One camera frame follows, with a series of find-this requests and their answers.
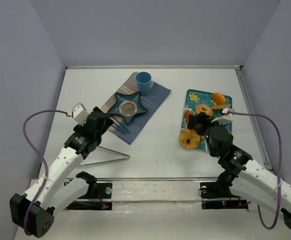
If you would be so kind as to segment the teal floral tray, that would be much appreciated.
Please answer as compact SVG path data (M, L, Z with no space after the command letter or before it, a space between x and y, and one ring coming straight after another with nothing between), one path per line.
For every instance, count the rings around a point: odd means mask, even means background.
M230 96L224 95L225 98L225 104L230 104L230 107L232 107L233 100ZM190 111L193 114L196 113L196 107L197 105L204 104L206 106L209 106L212 108L213 106L216 106L217 103L214 102L213 100L213 93L212 92L206 92L206 91L201 91L201 90L195 90L195 89L188 89L186 92L186 97L185 97L185 103L184 103L184 108L183 108L183 117L182 117L182 122L181 122L181 131L187 128L188 123L185 117L186 111ZM213 111L213 116L215 118L220 117L220 112L219 111ZM232 133L232 123L229 123L225 126L225 128ZM200 141L200 146L195 148L195 150L198 151L204 151L207 152L207 146L206 146L206 141L205 139L201 139Z

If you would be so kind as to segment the long brown bread stick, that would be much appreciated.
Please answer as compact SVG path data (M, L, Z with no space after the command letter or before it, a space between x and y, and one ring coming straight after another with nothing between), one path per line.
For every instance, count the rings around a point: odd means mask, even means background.
M222 111L222 109L227 109L227 108L231 108L231 107L232 107L231 104L217 104L217 105L212 106L211 109L214 112L220 112L220 111Z

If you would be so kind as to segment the metal tongs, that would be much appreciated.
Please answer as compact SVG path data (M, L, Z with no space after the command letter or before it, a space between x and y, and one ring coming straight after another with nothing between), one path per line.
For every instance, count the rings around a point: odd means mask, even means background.
M79 165L80 167L94 167L117 162L127 161L130 155L106 147L98 146L88 157Z

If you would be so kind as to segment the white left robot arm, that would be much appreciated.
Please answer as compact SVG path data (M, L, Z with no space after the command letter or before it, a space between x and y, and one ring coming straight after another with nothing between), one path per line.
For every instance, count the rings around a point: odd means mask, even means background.
M65 185L69 174L101 143L102 135L113 121L98 107L92 112L78 103L69 114L77 125L65 141L60 153L51 165L42 160L44 174L23 194L14 194L9 201L13 223L24 233L43 237L54 223L55 216L79 197L97 187L97 179L82 171Z

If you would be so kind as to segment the large glazed bagel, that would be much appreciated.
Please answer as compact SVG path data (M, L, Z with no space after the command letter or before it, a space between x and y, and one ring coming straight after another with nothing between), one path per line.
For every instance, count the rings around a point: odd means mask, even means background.
M196 149L201 144L201 137L192 129L184 129L179 134L179 143L186 149Z

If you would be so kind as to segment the blue plastic fork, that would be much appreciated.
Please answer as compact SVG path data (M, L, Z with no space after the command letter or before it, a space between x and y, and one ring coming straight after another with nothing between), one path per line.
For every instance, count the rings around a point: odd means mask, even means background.
M113 120L114 124L118 129L120 129L125 134L130 134L131 132L113 115L109 115L109 117Z

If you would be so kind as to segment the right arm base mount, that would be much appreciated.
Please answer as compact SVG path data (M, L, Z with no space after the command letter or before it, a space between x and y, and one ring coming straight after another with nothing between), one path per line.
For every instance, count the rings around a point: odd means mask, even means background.
M236 179L232 175L219 175L216 181L201 182L198 190L199 196L203 199L201 204L204 210L221 209L249 209L251 201L233 195L230 187Z

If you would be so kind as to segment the blue striped cloth napkin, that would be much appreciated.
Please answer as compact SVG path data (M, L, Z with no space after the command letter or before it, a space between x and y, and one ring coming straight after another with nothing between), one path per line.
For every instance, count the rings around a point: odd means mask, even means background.
M113 120L110 131L132 144L171 90L154 82L148 72L134 72L103 104L101 111Z

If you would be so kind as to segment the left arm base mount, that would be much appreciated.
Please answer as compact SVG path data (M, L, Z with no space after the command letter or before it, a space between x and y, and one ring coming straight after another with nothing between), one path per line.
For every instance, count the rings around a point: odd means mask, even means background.
M66 210L77 211L110 211L112 202L104 202L112 197L112 186L110 182L97 183L97 178L87 172L80 172L75 176L76 179L82 179L88 184L87 191L80 196L78 200L68 205Z

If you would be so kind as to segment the round orange bun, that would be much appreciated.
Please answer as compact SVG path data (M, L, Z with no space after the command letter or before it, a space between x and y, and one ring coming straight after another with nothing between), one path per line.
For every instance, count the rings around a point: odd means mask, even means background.
M212 101L216 105L224 105L226 103L225 97L220 92L214 92L212 94Z

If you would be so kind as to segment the blue star-shaped plate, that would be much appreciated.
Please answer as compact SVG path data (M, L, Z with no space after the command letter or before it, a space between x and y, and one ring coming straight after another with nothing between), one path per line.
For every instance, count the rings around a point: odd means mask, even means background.
M132 122L135 116L144 115L148 112L148 109L141 104L141 93L139 91L132 94L116 92L114 97L115 103L107 113L121 116L127 125Z

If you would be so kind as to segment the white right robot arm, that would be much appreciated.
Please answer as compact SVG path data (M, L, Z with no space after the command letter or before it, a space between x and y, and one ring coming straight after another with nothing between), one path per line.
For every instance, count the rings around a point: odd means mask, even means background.
M205 112L188 117L187 128L205 137L209 155L217 158L224 170L215 182L200 185L201 196L210 200L223 197L250 200L258 208L273 212L275 222L282 217L291 230L291 185L234 145L234 137L226 128L233 122L234 115L232 109L224 108L220 117Z

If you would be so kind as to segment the blue plastic cup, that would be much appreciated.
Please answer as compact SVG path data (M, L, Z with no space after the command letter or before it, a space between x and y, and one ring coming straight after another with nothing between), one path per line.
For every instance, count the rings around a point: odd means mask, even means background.
M150 87L152 83L152 76L148 72L139 72L136 77L136 83L138 91L142 96L147 96L150 92Z

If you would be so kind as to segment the croissant bread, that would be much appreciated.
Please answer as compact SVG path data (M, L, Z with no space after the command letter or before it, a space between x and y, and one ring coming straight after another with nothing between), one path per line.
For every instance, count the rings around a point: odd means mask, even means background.
M190 110L186 110L186 111L184 112L184 118L185 118L185 122L186 122L186 124L189 123L189 116L192 115L192 114L193 114L193 113L192 113Z

